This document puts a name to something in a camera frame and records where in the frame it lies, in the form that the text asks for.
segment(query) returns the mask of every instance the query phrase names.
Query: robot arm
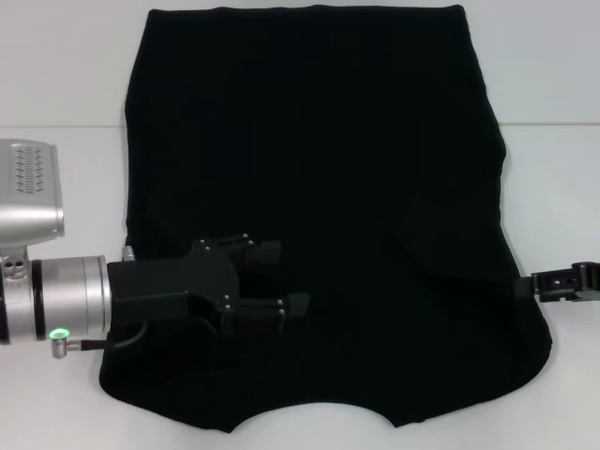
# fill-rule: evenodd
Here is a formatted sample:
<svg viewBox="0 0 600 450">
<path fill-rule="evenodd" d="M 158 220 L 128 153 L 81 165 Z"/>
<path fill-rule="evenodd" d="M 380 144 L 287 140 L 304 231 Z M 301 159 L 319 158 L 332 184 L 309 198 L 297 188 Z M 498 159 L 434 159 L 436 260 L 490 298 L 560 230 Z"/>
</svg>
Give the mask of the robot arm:
<svg viewBox="0 0 600 450">
<path fill-rule="evenodd" d="M 149 323 L 197 315 L 216 332 L 281 332 L 302 317 L 308 295 L 242 298 L 238 272 L 278 263 L 277 241 L 246 234 L 194 242 L 181 258 L 122 262 L 103 256 L 30 261 L 27 246 L 64 235 L 56 148 L 0 140 L 0 345 L 52 341 L 54 357 L 102 348 L 67 341 L 110 331 L 111 324 Z"/>
</svg>

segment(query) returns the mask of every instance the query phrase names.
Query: black t-shirt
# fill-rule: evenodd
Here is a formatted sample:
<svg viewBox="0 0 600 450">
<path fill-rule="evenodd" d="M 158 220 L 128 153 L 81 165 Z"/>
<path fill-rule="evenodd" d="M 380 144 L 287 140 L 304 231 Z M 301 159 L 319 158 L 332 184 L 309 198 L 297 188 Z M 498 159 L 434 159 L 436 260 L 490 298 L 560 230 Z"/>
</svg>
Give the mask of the black t-shirt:
<svg viewBox="0 0 600 450">
<path fill-rule="evenodd" d="M 505 147 L 462 7 L 151 11 L 126 115 L 137 257 L 281 240 L 282 265 L 242 294 L 311 306 L 281 337 L 152 323 L 105 352 L 115 398 L 224 431 L 325 401 L 401 426 L 511 392 L 547 361 L 535 301 L 510 290 Z"/>
</svg>

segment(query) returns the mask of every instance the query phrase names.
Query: green light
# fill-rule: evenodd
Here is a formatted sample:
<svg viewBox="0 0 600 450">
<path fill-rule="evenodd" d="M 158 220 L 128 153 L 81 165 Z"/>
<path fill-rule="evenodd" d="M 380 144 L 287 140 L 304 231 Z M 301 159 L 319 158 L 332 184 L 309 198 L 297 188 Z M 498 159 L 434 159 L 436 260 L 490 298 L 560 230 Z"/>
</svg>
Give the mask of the green light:
<svg viewBox="0 0 600 450">
<path fill-rule="evenodd" d="M 56 328 L 50 332 L 50 339 L 65 339 L 68 338 L 70 332 L 65 328 Z"/>
</svg>

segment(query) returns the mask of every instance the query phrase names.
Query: silver cylinder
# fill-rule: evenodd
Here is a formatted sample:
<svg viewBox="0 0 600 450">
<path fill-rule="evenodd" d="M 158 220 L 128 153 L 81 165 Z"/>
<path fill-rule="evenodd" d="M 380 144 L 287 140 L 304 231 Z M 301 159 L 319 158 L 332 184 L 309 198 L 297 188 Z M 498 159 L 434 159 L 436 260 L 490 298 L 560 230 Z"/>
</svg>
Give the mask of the silver cylinder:
<svg viewBox="0 0 600 450">
<path fill-rule="evenodd" d="M 103 256 L 44 260 L 41 263 L 47 336 L 66 328 L 72 336 L 111 328 L 111 287 Z"/>
</svg>

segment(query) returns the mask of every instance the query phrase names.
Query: white tabletop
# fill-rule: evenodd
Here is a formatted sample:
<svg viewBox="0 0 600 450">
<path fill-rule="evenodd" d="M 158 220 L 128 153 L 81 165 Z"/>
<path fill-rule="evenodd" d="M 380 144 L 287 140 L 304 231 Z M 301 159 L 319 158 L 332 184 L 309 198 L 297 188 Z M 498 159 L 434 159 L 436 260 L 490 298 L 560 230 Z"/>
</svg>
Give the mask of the white tabletop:
<svg viewBox="0 0 600 450">
<path fill-rule="evenodd" d="M 127 185 L 127 140 L 119 124 L 145 14 L 149 8 L 216 5 L 0 2 L 0 138 L 40 140 L 59 148 L 67 236 L 33 246 L 32 257 L 119 258 Z M 600 75 L 593 57 L 594 33 L 600 29 L 591 27 L 600 6 L 585 0 L 472 0 L 465 6 L 501 121 L 600 120 L 600 87 L 592 82 Z M 521 272 L 600 261 L 600 127 L 511 125 L 502 127 L 502 134 L 509 150 L 502 225 Z M 99 352 L 56 361 L 47 343 L 0 347 L 0 448 L 597 449 L 600 305 L 541 308 L 554 346 L 535 380 L 489 403 L 401 428 L 374 412 L 317 404 L 262 414 L 231 435 L 201 430 L 104 394 L 98 385 Z"/>
</svg>

